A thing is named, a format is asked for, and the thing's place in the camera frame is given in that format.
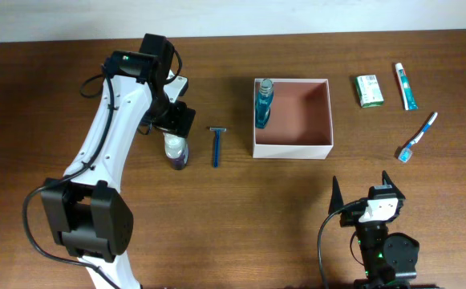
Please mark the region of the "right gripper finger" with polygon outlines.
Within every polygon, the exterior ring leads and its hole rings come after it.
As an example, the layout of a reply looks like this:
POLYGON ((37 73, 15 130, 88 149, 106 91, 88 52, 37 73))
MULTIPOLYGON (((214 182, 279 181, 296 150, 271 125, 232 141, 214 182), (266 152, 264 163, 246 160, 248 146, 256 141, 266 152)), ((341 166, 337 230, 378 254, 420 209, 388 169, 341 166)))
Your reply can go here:
POLYGON ((332 214, 344 207, 344 201, 342 199, 341 189, 336 176, 332 179, 332 193, 330 197, 330 204, 328 214, 332 214))
POLYGON ((396 195, 399 200, 404 200, 404 194, 398 189, 396 184, 390 179, 386 170, 382 171, 382 181, 384 185, 389 185, 391 187, 392 192, 396 195))

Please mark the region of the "clear purple spray bottle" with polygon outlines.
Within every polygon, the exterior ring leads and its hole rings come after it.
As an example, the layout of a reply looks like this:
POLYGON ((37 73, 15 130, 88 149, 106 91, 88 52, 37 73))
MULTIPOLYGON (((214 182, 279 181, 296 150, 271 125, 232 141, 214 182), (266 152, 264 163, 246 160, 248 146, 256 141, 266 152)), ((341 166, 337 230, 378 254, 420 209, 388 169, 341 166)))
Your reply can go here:
POLYGON ((188 163, 188 142, 173 134, 164 134, 164 151, 175 170, 182 170, 188 163))

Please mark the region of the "teal mouthwash bottle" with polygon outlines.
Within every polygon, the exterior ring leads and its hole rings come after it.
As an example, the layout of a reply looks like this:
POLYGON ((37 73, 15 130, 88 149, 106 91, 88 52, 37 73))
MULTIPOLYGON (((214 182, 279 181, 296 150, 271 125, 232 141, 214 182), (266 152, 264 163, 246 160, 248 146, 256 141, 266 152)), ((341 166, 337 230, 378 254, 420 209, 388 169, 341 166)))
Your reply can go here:
POLYGON ((274 98, 274 83, 272 79, 263 79, 256 96, 255 104, 255 127, 263 129, 266 127, 269 116, 270 107, 274 98))

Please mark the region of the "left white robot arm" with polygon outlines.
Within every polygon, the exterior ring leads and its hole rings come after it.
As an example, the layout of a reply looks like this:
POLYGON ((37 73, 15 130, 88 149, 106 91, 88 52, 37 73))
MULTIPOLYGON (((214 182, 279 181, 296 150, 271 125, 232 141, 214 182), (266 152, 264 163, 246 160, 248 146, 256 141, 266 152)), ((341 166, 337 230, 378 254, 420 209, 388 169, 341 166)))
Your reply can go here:
POLYGON ((188 79, 172 71, 180 55, 161 35, 146 34, 140 49, 114 51, 101 67, 101 101, 77 156, 60 179, 47 178, 23 202, 40 195, 54 242, 85 267, 98 288, 139 288, 127 248, 134 218, 120 195, 121 178, 138 128, 164 134, 174 169, 188 162, 195 110, 180 98, 188 79))

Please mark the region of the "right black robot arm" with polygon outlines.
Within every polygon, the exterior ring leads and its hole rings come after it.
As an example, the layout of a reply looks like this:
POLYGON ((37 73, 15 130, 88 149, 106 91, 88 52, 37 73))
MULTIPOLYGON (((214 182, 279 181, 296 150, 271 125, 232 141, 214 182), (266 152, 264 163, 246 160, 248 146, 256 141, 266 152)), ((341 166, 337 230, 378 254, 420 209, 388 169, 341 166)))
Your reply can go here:
POLYGON ((385 171, 381 185, 347 204, 338 179, 333 178, 329 215, 338 214, 341 227, 355 229, 365 270, 366 278, 355 280, 354 288, 409 288, 409 281, 416 278, 419 242, 403 233, 391 234, 387 227, 399 216, 405 200, 385 171))

